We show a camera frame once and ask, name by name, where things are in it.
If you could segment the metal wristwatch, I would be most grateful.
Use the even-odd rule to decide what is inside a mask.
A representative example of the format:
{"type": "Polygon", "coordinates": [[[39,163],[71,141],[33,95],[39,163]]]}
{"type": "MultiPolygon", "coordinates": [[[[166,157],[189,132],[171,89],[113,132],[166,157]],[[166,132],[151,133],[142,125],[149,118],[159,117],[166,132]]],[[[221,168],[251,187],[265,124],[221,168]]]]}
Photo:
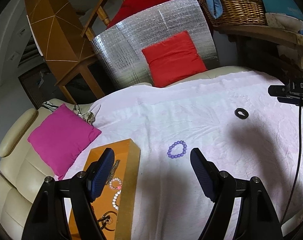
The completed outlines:
{"type": "Polygon", "coordinates": [[[114,163],[114,165],[113,165],[110,173],[109,173],[109,176],[108,176],[107,181],[106,181],[106,185],[108,185],[112,181],[112,179],[114,178],[114,175],[115,175],[115,172],[116,172],[116,170],[117,170],[117,168],[119,166],[119,163],[120,163],[120,160],[117,159],[115,161],[115,163],[114,163]]]}

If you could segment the orange jewelry box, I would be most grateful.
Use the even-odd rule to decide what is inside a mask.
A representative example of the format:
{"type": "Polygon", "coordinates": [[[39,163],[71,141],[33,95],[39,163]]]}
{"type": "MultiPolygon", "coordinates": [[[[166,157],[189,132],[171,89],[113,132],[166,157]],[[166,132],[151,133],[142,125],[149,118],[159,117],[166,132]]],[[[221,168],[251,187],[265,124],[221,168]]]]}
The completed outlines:
{"type": "Polygon", "coordinates": [[[90,163],[98,160],[106,148],[115,153],[115,161],[120,160],[112,181],[104,186],[103,192],[91,206],[99,219],[107,211],[117,212],[115,231],[103,230],[107,239],[131,239],[131,228],[134,214],[134,201],[140,159],[140,148],[132,139],[99,146],[92,142],[77,157],[68,169],[65,179],[71,178],[79,171],[86,170],[90,163]]]}

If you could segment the magenta cushion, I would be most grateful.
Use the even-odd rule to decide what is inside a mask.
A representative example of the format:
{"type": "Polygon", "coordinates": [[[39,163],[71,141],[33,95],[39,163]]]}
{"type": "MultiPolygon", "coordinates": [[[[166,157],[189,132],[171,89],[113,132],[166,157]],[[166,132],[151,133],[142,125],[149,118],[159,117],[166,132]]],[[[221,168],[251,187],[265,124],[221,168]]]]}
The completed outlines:
{"type": "Polygon", "coordinates": [[[30,133],[27,140],[62,180],[79,154],[101,133],[62,104],[30,133]]]}

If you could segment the black hair scrunchie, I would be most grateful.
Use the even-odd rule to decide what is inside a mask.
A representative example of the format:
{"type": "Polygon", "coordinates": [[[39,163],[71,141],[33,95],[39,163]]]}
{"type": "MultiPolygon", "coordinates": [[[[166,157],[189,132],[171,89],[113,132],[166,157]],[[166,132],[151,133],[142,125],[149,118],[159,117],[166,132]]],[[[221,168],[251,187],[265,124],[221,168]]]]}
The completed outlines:
{"type": "Polygon", "coordinates": [[[242,120],[245,120],[249,117],[249,113],[243,108],[236,108],[234,114],[237,116],[237,118],[242,120]]]}

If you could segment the white textured towel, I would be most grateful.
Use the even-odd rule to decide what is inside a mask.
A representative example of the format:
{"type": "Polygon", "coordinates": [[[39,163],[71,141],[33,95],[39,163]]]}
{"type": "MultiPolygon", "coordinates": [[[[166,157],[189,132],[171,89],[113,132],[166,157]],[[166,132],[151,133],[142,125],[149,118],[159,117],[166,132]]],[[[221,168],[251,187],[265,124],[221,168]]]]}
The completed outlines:
{"type": "Polygon", "coordinates": [[[279,80],[249,71],[167,88],[132,86],[96,102],[99,146],[132,139],[140,148],[132,239],[197,239],[212,209],[182,140],[220,170],[259,177],[279,219],[303,208],[303,110],[268,94],[279,80]],[[234,111],[243,108],[245,120],[234,111]]]}

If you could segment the wooden shelf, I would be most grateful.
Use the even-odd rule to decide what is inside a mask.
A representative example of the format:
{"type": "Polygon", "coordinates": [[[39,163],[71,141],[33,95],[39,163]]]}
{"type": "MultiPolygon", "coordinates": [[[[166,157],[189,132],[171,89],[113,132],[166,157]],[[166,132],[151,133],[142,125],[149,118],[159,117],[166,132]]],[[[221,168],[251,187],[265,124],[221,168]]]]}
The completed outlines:
{"type": "Polygon", "coordinates": [[[303,35],[267,25],[222,25],[215,29],[221,34],[258,38],[292,49],[303,50],[303,35]]]}

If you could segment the patterned crumpled cloth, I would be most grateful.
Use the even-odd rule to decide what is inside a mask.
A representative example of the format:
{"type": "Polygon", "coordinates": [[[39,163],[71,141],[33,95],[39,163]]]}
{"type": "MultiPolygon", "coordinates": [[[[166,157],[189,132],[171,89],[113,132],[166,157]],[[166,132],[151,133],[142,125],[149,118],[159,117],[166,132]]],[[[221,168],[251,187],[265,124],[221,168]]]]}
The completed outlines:
{"type": "MultiPolygon", "coordinates": [[[[56,106],[50,103],[49,101],[43,102],[41,106],[44,107],[45,109],[50,110],[51,112],[54,112],[56,109],[59,108],[59,106],[56,106]]],[[[86,121],[88,124],[93,125],[96,118],[93,112],[91,111],[82,112],[79,105],[74,105],[72,111],[81,119],[86,121]]]]}

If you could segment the teal box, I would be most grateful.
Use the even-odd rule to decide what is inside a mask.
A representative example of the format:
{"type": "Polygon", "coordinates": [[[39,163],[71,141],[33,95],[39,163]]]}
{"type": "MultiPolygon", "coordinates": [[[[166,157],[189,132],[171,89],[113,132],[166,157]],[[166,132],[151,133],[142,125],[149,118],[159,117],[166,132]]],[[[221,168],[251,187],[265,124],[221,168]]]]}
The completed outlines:
{"type": "Polygon", "coordinates": [[[303,13],[293,0],[262,0],[265,11],[285,14],[303,21],[303,13]]]}

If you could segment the wicker basket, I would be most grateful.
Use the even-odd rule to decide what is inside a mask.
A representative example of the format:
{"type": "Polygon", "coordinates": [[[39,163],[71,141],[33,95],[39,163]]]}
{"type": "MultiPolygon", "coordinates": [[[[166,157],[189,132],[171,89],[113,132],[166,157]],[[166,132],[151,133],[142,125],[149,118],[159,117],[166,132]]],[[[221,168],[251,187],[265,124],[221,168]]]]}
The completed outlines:
{"type": "Polygon", "coordinates": [[[205,18],[215,28],[227,25],[267,25],[262,0],[220,0],[223,14],[214,19],[210,14],[206,0],[199,0],[205,18]]]}

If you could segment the red cushion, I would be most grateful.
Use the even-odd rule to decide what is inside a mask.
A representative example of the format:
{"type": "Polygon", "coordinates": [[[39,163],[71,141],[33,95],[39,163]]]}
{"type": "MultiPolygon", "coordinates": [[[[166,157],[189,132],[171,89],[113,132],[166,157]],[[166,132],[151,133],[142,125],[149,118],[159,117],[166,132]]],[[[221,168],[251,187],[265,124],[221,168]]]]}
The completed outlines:
{"type": "Polygon", "coordinates": [[[142,49],[142,53],[158,88],[207,71],[186,30],[142,49]]]}

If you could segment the brown wooden cabinet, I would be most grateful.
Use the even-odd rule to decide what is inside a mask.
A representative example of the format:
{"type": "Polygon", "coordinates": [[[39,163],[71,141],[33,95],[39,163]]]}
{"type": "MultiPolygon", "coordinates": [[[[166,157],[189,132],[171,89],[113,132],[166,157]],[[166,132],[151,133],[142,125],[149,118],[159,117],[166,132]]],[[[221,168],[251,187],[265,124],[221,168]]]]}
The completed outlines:
{"type": "Polygon", "coordinates": [[[81,75],[96,99],[105,96],[88,69],[97,61],[83,26],[69,0],[24,0],[27,18],[43,58],[66,99],[74,103],[66,85],[81,75]]]}

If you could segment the wooden chair frame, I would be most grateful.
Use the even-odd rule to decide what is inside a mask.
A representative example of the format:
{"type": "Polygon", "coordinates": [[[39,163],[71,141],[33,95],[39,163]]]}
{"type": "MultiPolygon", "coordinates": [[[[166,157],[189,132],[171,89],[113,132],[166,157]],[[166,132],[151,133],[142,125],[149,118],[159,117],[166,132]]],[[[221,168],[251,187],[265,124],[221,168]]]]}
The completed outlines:
{"type": "Polygon", "coordinates": [[[107,12],[104,10],[108,0],[99,0],[96,6],[94,7],[90,17],[88,18],[86,24],[84,25],[83,31],[81,32],[81,37],[87,37],[89,41],[92,41],[96,36],[92,26],[97,18],[99,18],[104,25],[107,27],[110,24],[110,18],[107,15],[107,12]]]}

